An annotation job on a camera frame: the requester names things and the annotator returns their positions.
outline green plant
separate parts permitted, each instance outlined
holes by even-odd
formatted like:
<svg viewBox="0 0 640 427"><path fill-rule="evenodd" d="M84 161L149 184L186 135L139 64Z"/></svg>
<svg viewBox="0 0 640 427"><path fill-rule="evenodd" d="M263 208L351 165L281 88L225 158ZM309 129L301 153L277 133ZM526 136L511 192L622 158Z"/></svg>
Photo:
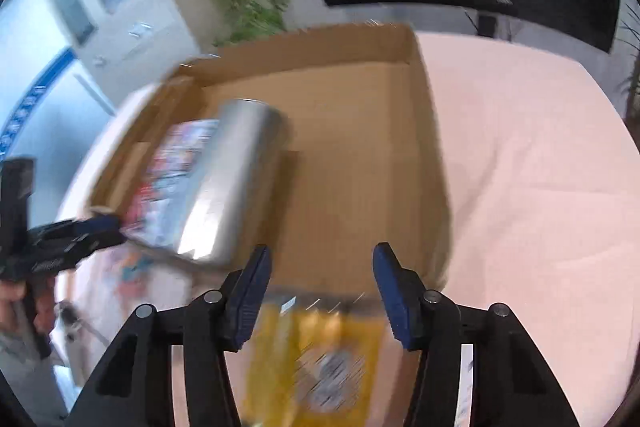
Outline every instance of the green plant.
<svg viewBox="0 0 640 427"><path fill-rule="evenodd" d="M213 0L224 14L229 35L213 44L223 46L251 41L283 31L282 14L289 0Z"/></svg>

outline brown cardboard box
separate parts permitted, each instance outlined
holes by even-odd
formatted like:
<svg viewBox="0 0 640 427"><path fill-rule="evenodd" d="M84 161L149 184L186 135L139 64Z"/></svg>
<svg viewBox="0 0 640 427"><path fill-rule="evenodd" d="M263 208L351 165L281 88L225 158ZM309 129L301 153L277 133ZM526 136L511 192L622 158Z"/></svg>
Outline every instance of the brown cardboard box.
<svg viewBox="0 0 640 427"><path fill-rule="evenodd" d="M269 103L292 126L256 237L273 251L272 285L376 295L380 241L438 285L449 214L430 90L406 26L316 28L181 66L124 136L90 205L124 215L169 127L214 117L230 98Z"/></svg>

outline bolt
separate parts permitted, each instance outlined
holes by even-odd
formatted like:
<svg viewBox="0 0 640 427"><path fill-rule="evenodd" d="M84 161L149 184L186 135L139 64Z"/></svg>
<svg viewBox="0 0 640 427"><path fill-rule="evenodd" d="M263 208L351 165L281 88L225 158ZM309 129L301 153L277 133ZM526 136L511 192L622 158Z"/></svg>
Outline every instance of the bolt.
<svg viewBox="0 0 640 427"><path fill-rule="evenodd" d="M210 290L204 294L204 301L209 304L220 302L220 299L222 299L222 293L218 290Z"/></svg>
<svg viewBox="0 0 640 427"><path fill-rule="evenodd" d="M509 307L502 302L495 303L491 308L498 317L506 317L511 312Z"/></svg>
<svg viewBox="0 0 640 427"><path fill-rule="evenodd" d="M428 303L436 304L440 302L440 299L442 299L442 295L440 292L436 290L427 290L422 296L422 298L426 300Z"/></svg>
<svg viewBox="0 0 640 427"><path fill-rule="evenodd" d="M148 304L142 304L136 308L136 316L145 319L154 312L154 309Z"/></svg>

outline yellow snack bag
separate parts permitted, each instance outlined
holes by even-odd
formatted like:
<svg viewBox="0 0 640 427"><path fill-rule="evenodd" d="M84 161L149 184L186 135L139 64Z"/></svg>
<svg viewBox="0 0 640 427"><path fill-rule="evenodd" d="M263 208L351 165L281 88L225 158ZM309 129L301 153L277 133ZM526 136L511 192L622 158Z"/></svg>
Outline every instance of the yellow snack bag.
<svg viewBox="0 0 640 427"><path fill-rule="evenodd" d="M362 427L383 317L263 305L242 419L263 427Z"/></svg>

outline blue stripe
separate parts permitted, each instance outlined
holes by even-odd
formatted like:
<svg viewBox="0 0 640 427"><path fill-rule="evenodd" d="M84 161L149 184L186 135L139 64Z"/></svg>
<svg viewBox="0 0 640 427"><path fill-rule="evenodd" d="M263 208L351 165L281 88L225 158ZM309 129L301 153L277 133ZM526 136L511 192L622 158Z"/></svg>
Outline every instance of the blue stripe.
<svg viewBox="0 0 640 427"><path fill-rule="evenodd" d="M24 97L17 103L14 112L6 120L2 133L0 133L0 160L4 159L11 151L20 131L24 128L33 111L44 99L47 91L55 84L58 77L76 60L76 54L71 48L63 50L40 73Z"/></svg>

